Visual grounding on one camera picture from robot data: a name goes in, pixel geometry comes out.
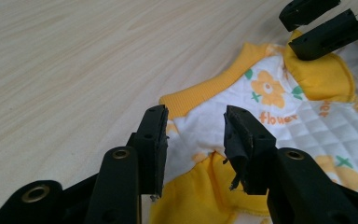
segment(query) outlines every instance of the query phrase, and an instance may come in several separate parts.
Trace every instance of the wood grain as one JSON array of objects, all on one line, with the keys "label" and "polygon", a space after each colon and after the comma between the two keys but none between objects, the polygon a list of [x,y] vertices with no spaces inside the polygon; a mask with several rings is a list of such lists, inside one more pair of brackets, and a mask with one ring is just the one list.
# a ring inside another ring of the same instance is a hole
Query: wood grain
[{"label": "wood grain", "polygon": [[159,96],[217,76],[243,42],[284,44],[289,2],[0,0],[0,206],[32,181],[97,173]]}]

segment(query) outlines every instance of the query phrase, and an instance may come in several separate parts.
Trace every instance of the yellow garment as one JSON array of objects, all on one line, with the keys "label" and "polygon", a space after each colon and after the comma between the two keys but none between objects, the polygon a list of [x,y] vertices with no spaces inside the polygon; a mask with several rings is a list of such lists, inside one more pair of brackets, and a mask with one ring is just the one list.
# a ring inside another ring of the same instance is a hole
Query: yellow garment
[{"label": "yellow garment", "polygon": [[[255,63],[281,50],[270,44],[245,44],[234,64],[220,76],[163,96],[160,103],[169,108],[169,119],[184,117],[191,109],[235,83]],[[284,50],[286,66],[309,99],[340,102],[355,99],[351,73],[338,56],[327,55],[313,62],[302,62],[293,54],[290,48]],[[332,82],[337,83],[334,90],[331,90]],[[325,83],[330,83],[329,90],[325,90]],[[238,212],[268,216],[266,196],[229,191],[235,173],[230,165],[223,165],[223,159],[213,153],[190,172],[167,183],[163,197],[151,208],[150,223],[232,223]]]}]

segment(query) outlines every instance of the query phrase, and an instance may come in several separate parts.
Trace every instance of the metal screw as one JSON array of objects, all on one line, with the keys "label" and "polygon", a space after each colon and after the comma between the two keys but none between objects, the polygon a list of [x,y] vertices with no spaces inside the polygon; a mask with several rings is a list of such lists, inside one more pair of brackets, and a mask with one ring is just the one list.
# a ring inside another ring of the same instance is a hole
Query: metal screw
[{"label": "metal screw", "polygon": [[49,192],[50,192],[49,186],[39,185],[25,192],[22,195],[21,199],[24,203],[35,203],[48,196]]},{"label": "metal screw", "polygon": [[113,153],[113,158],[117,160],[124,159],[130,156],[130,152],[127,149],[117,150]]},{"label": "metal screw", "polygon": [[305,158],[303,154],[296,151],[286,151],[285,154],[292,160],[302,161]]}]

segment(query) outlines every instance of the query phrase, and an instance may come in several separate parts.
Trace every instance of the baby clothing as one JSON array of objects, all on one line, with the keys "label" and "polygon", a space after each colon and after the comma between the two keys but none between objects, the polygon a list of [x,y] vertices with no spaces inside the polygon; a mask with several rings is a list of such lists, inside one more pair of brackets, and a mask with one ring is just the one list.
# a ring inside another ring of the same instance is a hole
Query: baby clothing
[{"label": "baby clothing", "polygon": [[161,97],[170,110],[169,146],[163,197],[152,205],[150,223],[270,223],[266,196],[229,190],[235,172],[223,164],[227,105],[249,110],[277,148],[306,151],[333,181],[358,191],[354,91],[335,54],[303,62],[290,48],[245,44],[220,76]]}]

